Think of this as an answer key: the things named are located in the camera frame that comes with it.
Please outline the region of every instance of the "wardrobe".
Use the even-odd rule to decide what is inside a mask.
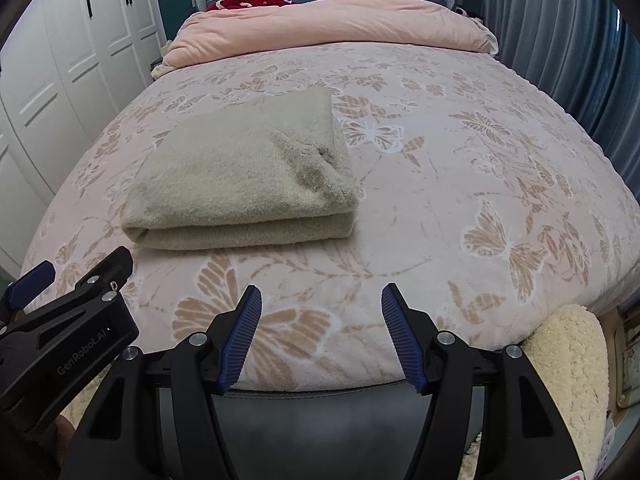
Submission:
[[[82,154],[146,86],[158,0],[33,0],[0,51],[0,266],[22,265]]]

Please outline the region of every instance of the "mattress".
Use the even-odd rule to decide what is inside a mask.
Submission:
[[[186,117],[258,94],[333,92],[360,203],[354,234],[288,246],[175,252],[120,229],[127,189]],[[402,370],[380,311],[396,282],[441,329],[495,349],[556,308],[601,314],[640,283],[640,210],[602,150],[546,94],[491,56],[335,43],[171,72],[124,110],[50,204],[24,270],[52,261],[42,305],[118,245],[122,294],[145,352],[172,347],[232,309],[249,284],[263,314],[239,388],[380,384]]]

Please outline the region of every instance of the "ribbed blue pad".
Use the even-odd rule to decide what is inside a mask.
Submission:
[[[424,375],[422,350],[398,300],[387,285],[382,290],[382,316],[402,366],[404,377],[421,394],[428,385]]]
[[[223,391],[227,391],[232,384],[238,382],[261,315],[262,295],[258,288],[254,288],[222,349],[218,384]]]
[[[33,267],[23,277],[11,285],[9,306],[22,310],[35,300],[56,279],[56,269],[47,260]]]

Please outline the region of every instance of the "curtain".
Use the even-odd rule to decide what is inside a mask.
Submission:
[[[546,92],[640,198],[640,43],[611,0],[484,0],[500,62]]]

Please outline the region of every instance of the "rolled pink comforter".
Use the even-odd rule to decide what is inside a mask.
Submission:
[[[495,54],[475,20],[423,0],[317,0],[285,7],[212,10],[191,16],[154,78],[227,57],[340,41],[416,44]]]

